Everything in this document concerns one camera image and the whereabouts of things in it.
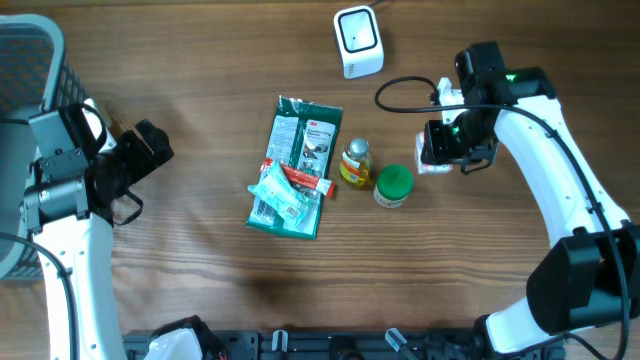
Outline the yellow oil bottle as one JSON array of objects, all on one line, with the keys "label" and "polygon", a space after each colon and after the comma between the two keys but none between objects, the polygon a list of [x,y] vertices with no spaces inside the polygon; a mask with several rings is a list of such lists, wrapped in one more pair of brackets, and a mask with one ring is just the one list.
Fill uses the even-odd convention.
[{"label": "yellow oil bottle", "polygon": [[365,189],[371,180],[372,158],[369,143],[364,138],[355,138],[342,147],[341,178],[355,189]]}]

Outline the red white tube package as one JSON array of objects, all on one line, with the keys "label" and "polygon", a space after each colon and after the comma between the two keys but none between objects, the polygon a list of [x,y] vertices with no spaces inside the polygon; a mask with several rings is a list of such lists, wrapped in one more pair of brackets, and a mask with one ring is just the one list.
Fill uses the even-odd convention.
[{"label": "red white tube package", "polygon": [[275,160],[265,158],[260,166],[260,172],[267,177],[267,180],[261,180],[261,183],[266,183],[266,187],[269,188],[269,192],[272,195],[292,196],[293,191],[296,190],[307,198],[319,198],[321,196],[331,198],[333,196],[335,191],[334,182],[308,174],[283,163],[279,164],[283,176],[270,176],[270,170],[275,164]]}]

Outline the green 3M gloves package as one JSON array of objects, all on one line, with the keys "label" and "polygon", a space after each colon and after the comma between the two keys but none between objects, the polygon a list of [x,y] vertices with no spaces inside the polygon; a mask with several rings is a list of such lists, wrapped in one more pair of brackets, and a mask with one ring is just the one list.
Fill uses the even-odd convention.
[{"label": "green 3M gloves package", "polygon": [[[326,179],[336,145],[343,111],[340,107],[281,96],[267,143],[266,156],[305,174]],[[285,237],[314,239],[324,194],[303,185],[293,186],[309,201],[309,211],[294,227],[267,203],[255,198],[246,224]]]}]

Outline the teal white pouch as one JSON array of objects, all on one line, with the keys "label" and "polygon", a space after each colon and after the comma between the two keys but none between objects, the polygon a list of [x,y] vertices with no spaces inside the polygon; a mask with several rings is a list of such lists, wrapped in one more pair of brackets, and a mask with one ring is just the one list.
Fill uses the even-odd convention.
[{"label": "teal white pouch", "polygon": [[311,210],[312,203],[292,187],[282,166],[275,162],[248,191],[265,202],[290,226],[298,226]]}]

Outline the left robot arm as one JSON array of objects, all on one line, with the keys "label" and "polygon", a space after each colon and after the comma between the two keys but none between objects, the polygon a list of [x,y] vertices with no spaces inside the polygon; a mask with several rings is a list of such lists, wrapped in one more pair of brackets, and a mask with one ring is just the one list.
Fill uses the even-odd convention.
[{"label": "left robot arm", "polygon": [[142,200],[130,188],[173,156],[167,134],[147,120],[113,139],[86,103],[28,120],[40,156],[24,193],[28,245],[46,291],[53,359],[127,359],[112,280],[112,203]]}]

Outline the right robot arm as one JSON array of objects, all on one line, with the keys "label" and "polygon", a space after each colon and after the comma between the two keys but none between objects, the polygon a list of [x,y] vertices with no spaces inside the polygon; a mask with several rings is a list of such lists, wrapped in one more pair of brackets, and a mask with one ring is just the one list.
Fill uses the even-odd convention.
[{"label": "right robot arm", "polygon": [[542,213],[548,254],[524,297],[477,324],[477,354],[509,359],[619,324],[617,355],[639,315],[639,227],[603,189],[573,140],[557,93],[538,67],[508,68],[494,42],[455,58],[457,81],[434,93],[417,156],[430,169],[489,167],[504,146]]}]

